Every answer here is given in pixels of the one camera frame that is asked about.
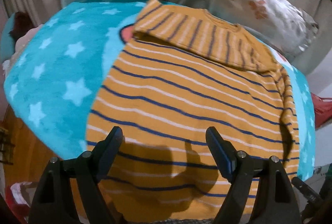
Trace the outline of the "red plastic bag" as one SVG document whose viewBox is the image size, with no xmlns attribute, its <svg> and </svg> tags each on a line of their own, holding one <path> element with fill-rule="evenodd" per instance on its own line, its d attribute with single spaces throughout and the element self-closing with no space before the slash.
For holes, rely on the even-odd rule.
<svg viewBox="0 0 332 224">
<path fill-rule="evenodd" d="M 332 98 L 321 98 L 311 93 L 312 103 L 315 112 L 315 128 L 318 129 L 324 123 L 331 120 L 332 116 Z"/>
</svg>

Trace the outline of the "white leaf print pillow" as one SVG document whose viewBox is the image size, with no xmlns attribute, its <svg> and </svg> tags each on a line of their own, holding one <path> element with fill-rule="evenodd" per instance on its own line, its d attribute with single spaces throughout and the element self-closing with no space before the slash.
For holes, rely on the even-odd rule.
<svg viewBox="0 0 332 224">
<path fill-rule="evenodd" d="M 244 26 L 286 58 L 293 59 L 313 43 L 319 25 L 287 0 L 210 0 L 212 15 Z"/>
</svg>

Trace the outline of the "dark red plush item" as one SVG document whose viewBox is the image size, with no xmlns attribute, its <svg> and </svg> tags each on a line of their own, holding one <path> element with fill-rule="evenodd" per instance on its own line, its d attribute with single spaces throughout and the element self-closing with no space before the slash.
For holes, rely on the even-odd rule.
<svg viewBox="0 0 332 224">
<path fill-rule="evenodd" d="M 33 22 L 27 13 L 16 12 L 14 15 L 14 24 L 12 30 L 10 31 L 10 35 L 14 41 L 18 41 L 19 38 L 24 36 L 29 30 L 33 28 Z"/>
</svg>

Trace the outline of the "turquoise star fleece blanket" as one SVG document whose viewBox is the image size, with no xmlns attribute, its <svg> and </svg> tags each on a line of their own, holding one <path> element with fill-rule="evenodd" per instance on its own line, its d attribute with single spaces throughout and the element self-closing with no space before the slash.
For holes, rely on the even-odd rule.
<svg viewBox="0 0 332 224">
<path fill-rule="evenodd" d="M 5 61 L 15 115 L 64 159 L 87 149 L 85 125 L 99 87 L 146 0 L 78 0 L 56 13 Z"/>
</svg>

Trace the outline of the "mustard striped knit sweater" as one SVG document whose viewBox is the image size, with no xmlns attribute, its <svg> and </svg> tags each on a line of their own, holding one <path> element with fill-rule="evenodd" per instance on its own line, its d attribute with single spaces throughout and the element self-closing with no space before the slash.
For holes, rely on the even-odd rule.
<svg viewBox="0 0 332 224">
<path fill-rule="evenodd" d="M 205 9 L 146 3 L 95 97 L 88 146 L 115 126 L 124 142 L 101 186 L 130 222 L 217 214 L 230 184 L 206 144 L 211 126 L 236 149 L 298 172 L 286 69 L 243 27 Z"/>
</svg>

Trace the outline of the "pink polka dot cushion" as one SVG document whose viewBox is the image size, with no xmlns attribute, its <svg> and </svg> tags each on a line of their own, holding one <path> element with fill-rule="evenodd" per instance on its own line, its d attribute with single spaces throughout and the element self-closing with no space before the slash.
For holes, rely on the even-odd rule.
<svg viewBox="0 0 332 224">
<path fill-rule="evenodd" d="M 15 53 L 10 59 L 7 59 L 2 63 L 2 67 L 4 71 L 10 71 L 10 69 L 13 67 L 13 65 L 16 63 L 16 61 L 19 59 L 22 52 L 27 47 L 28 43 L 36 33 L 43 27 L 43 24 L 39 25 L 38 27 L 30 29 L 24 36 L 18 39 L 15 45 Z"/>
</svg>

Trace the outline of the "black metal rack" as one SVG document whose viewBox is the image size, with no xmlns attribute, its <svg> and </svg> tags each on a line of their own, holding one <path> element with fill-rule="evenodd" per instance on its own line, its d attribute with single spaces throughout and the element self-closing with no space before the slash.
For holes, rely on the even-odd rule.
<svg viewBox="0 0 332 224">
<path fill-rule="evenodd" d="M 1 163 L 6 165 L 13 165 L 13 150 L 15 144 L 12 143 L 12 136 L 7 130 L 7 127 L 3 121 L 0 125 L 0 154 L 1 154 Z"/>
</svg>

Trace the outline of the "pink cloth on floor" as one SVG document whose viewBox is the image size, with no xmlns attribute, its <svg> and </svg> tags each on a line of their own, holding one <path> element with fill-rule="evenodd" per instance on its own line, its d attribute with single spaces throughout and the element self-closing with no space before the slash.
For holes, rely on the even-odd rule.
<svg viewBox="0 0 332 224">
<path fill-rule="evenodd" d="M 28 223 L 30 207 L 37 186 L 37 182 L 25 181 L 5 188 L 5 201 L 20 223 Z"/>
</svg>

